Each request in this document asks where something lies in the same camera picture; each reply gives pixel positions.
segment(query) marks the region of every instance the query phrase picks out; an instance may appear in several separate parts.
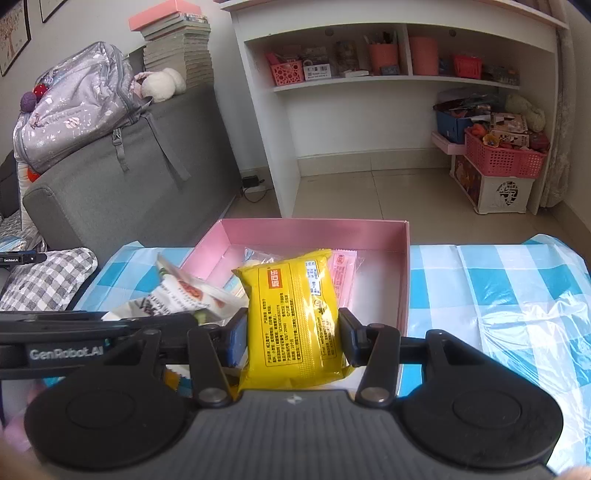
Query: snack package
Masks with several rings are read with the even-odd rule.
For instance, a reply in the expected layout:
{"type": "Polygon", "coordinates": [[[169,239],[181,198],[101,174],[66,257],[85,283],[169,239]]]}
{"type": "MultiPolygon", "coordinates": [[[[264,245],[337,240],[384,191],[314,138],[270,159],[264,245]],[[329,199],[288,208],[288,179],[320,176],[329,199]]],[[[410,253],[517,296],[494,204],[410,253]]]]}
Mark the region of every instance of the snack package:
{"type": "Polygon", "coordinates": [[[333,250],[329,258],[330,278],[335,287],[338,308],[350,308],[356,262],[357,252],[353,250],[333,250]]]}
{"type": "MultiPolygon", "coordinates": [[[[256,250],[251,250],[250,248],[245,248],[244,263],[242,266],[251,267],[253,265],[260,265],[263,263],[273,263],[278,260],[281,260],[281,258],[265,254],[263,252],[257,252],[256,250]]],[[[243,297],[246,295],[244,287],[242,286],[242,282],[240,282],[240,278],[238,278],[236,275],[232,275],[232,278],[226,282],[226,284],[223,286],[223,289],[236,297],[243,297]]]]}
{"type": "MultiPolygon", "coordinates": [[[[197,312],[207,309],[223,324],[231,319],[241,307],[248,307],[246,297],[239,299],[221,288],[209,285],[158,255],[156,266],[160,271],[160,285],[147,297],[131,300],[105,314],[103,320],[121,320],[133,317],[151,317],[180,312],[197,312]]],[[[205,312],[196,313],[201,325],[206,323],[205,312]]]]}
{"type": "Polygon", "coordinates": [[[250,298],[240,386],[307,388],[342,379],[331,250],[235,270],[250,298]]]}

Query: blue storage box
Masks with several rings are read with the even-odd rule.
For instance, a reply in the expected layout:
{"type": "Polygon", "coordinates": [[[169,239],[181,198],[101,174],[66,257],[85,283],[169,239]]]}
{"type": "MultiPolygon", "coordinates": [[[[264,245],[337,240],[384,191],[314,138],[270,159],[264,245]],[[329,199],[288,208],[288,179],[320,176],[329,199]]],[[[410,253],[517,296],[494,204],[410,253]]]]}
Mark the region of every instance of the blue storage box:
{"type": "Polygon", "coordinates": [[[450,142],[460,145],[464,144],[464,129],[471,127],[472,120],[469,118],[455,118],[449,113],[436,111],[437,131],[450,142]]]}

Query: pink pen holder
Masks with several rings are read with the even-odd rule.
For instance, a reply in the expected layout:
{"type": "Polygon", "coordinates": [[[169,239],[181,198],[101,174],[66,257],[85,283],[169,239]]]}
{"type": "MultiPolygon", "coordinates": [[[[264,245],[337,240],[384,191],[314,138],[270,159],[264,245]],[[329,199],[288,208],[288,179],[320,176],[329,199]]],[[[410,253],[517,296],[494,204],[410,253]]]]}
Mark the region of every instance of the pink pen holder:
{"type": "Polygon", "coordinates": [[[381,75],[382,67],[398,65],[398,46],[393,43],[369,45],[369,58],[374,75],[381,75]]]}
{"type": "Polygon", "coordinates": [[[415,75],[439,75],[437,40],[429,37],[410,37],[410,53],[415,75]]]}

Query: baseboard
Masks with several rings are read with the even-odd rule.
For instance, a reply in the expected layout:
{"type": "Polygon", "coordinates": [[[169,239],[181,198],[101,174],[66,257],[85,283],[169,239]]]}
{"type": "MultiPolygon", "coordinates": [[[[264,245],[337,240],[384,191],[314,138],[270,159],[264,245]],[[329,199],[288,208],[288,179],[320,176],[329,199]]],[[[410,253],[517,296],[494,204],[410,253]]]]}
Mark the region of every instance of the baseboard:
{"type": "Polygon", "coordinates": [[[263,185],[267,187],[267,190],[273,189],[273,178],[271,177],[271,170],[269,170],[269,167],[258,167],[240,171],[240,176],[242,178],[249,177],[251,175],[257,175],[259,180],[265,180],[263,185]]]}
{"type": "Polygon", "coordinates": [[[564,202],[560,202],[550,209],[564,233],[572,240],[573,249],[585,260],[587,268],[591,265],[591,231],[579,218],[573,209],[564,202]]]}
{"type": "Polygon", "coordinates": [[[302,177],[352,171],[449,167],[449,156],[438,148],[374,150],[298,158],[302,177]]]}

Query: plaid pillow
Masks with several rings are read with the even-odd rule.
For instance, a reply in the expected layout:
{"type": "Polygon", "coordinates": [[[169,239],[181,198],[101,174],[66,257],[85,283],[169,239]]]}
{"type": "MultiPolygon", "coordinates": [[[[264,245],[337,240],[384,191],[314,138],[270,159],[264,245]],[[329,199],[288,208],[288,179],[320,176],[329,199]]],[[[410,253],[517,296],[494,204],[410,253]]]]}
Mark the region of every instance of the plaid pillow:
{"type": "Polygon", "coordinates": [[[65,310],[96,267],[96,257],[87,248],[47,252],[43,263],[14,267],[0,310],[65,310]]]}

